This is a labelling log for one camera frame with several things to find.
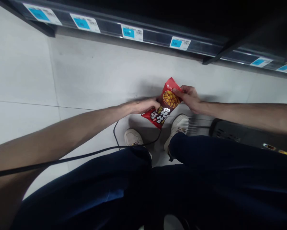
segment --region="navy pants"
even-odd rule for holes
[[[151,168],[144,147],[88,161],[23,201],[12,229],[287,229],[287,155],[176,134],[182,165]]]

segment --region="person's left hand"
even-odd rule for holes
[[[160,107],[160,104],[156,101],[156,97],[152,97],[142,101],[132,101],[126,104],[130,106],[131,114],[142,114],[146,113],[152,108],[155,108],[157,110]]]

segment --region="red snack bag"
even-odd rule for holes
[[[172,89],[183,90],[177,85],[173,78],[169,78],[165,83],[162,94],[158,98],[160,107],[158,110],[151,109],[142,114],[143,117],[149,119],[157,128],[161,129],[169,114],[181,103],[182,99],[176,96]]]

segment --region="hand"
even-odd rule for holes
[[[159,109],[160,104],[156,101],[156,97],[152,97],[142,101],[132,101],[126,103],[130,107],[131,114],[142,114],[148,112],[150,109]]]
[[[195,90],[195,88],[192,86],[182,85],[181,89],[185,93],[182,93],[182,92],[178,91],[177,89],[173,89],[172,91],[176,96],[180,97],[186,105],[188,105],[189,109],[193,113],[199,114],[200,113],[201,100],[200,100],[198,93]]]

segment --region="sneaker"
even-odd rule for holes
[[[170,151],[169,151],[169,144],[170,144],[171,139],[177,133],[186,134],[188,131],[188,126],[189,126],[189,118],[185,114],[180,114],[174,119],[172,123],[170,137],[168,138],[168,140],[166,141],[164,145],[164,149],[170,157],[169,161],[173,161],[173,159],[175,159],[170,155]]]
[[[126,145],[129,145],[129,146],[136,146],[136,145],[143,144],[141,135],[134,129],[126,130],[126,132],[124,133],[124,140],[125,140]]]

